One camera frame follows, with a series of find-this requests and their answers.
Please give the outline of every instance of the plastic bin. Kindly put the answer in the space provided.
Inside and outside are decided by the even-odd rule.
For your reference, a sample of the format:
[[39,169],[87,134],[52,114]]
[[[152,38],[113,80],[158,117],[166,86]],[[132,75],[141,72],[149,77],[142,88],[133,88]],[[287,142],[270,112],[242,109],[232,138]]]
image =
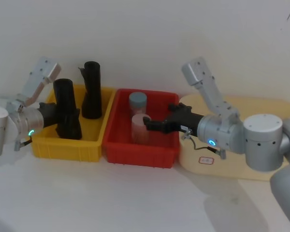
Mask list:
[[[85,86],[74,85],[73,88],[76,107],[81,109],[86,92]],[[80,113],[79,120],[83,135],[81,140],[60,139],[55,131],[56,125],[53,125],[44,128],[32,137],[33,154],[47,159],[98,162],[102,154],[102,139],[116,90],[103,87],[101,92],[102,117],[86,119]],[[50,94],[46,102],[56,102],[54,92]]]
[[146,114],[152,120],[164,120],[170,113],[168,104],[178,104],[178,96],[174,93],[119,89],[103,139],[107,160],[111,163],[171,168],[180,149],[178,132],[163,134],[150,131],[147,145],[132,142],[129,95],[136,91],[147,95]]

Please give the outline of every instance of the white wall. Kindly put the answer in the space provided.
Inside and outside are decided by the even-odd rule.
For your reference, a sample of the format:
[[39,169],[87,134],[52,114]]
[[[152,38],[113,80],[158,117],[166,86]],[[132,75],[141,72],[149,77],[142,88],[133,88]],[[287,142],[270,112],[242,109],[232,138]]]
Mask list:
[[223,93],[290,100],[290,0],[0,0],[0,95],[38,57],[82,82],[85,61],[112,87],[194,92],[181,65],[204,56]]

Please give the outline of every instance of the red plastic bin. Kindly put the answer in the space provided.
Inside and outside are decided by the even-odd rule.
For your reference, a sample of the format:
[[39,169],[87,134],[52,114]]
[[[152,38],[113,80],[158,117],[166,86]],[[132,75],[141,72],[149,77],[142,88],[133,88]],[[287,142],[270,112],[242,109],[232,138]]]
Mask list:
[[119,89],[116,93],[106,126],[103,148],[110,163],[171,168],[179,154],[178,132],[163,134],[149,132],[147,145],[134,144],[131,137],[129,95],[143,92],[147,95],[146,114],[152,120],[164,120],[170,113],[168,105],[178,104],[178,95],[168,92]]

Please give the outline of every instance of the gray lid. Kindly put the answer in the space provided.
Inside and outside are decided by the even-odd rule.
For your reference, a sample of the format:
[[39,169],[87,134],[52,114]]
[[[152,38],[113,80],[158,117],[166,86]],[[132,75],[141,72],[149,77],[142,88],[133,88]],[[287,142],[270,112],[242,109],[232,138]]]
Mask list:
[[141,92],[134,92],[129,95],[129,104],[134,108],[145,107],[147,103],[147,96]]

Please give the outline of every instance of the wooden board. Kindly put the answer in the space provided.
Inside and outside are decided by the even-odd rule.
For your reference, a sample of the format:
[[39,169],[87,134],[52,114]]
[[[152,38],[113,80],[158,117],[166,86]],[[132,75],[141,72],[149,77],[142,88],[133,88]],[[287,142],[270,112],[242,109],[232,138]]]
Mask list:
[[[225,100],[238,108],[242,121],[248,116],[265,113],[277,115],[282,119],[290,117],[290,102],[287,101],[238,96],[227,96]],[[192,106],[193,113],[211,114],[199,94],[184,96],[180,102]],[[190,140],[183,141],[181,139],[182,135],[183,133],[180,132],[181,152],[179,162],[185,169],[193,173],[268,181],[276,172],[257,172],[252,170],[246,165],[245,155],[227,152],[227,159],[221,160],[218,155],[207,149],[195,151],[192,142]],[[197,138],[194,138],[194,140],[198,147],[207,146],[207,144],[200,142]],[[288,162],[284,160],[282,167],[287,164]]]

